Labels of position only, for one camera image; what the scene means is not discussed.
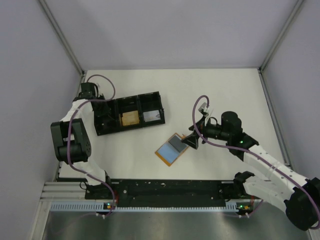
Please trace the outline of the yellow leather card holder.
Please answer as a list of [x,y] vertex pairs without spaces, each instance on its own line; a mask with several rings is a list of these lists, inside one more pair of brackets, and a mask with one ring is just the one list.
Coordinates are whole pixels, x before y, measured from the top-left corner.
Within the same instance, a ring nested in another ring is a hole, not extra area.
[[189,148],[187,144],[182,142],[185,137],[185,135],[174,133],[155,151],[155,155],[170,167]]

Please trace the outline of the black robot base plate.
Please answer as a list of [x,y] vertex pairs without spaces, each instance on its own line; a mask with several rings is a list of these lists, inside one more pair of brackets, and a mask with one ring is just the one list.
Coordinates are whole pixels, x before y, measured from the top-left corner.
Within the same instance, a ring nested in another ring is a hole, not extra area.
[[85,185],[86,200],[112,200],[118,207],[224,207],[226,201],[252,197],[222,180],[112,179],[110,187]]

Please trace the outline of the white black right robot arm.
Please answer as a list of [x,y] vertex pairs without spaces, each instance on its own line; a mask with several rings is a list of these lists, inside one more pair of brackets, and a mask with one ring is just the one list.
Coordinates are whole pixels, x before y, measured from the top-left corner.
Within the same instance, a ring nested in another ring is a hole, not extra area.
[[308,179],[272,157],[257,140],[242,129],[242,121],[233,111],[221,115],[221,123],[212,124],[207,112],[193,121],[192,132],[182,142],[197,149],[199,139],[225,141],[223,148],[250,165],[267,179],[254,173],[238,172],[233,179],[233,192],[239,198],[258,197],[284,212],[290,222],[302,231],[320,228],[320,180]]

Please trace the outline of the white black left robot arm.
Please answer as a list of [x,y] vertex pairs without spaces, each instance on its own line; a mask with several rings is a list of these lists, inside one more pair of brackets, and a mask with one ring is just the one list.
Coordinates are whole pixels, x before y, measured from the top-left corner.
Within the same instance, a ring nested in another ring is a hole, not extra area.
[[114,191],[110,177],[92,157],[93,147],[86,125],[94,126],[94,117],[108,117],[111,109],[97,84],[80,85],[80,93],[73,100],[70,110],[50,125],[54,152],[59,162],[84,174],[89,187],[96,187],[102,198],[109,198]]

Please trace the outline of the gold VIP credit card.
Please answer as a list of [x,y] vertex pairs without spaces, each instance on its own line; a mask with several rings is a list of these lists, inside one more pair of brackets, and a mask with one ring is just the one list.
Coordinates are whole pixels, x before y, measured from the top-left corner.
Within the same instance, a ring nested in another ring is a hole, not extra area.
[[137,110],[125,112],[121,117],[122,126],[131,126],[140,123],[139,112]]

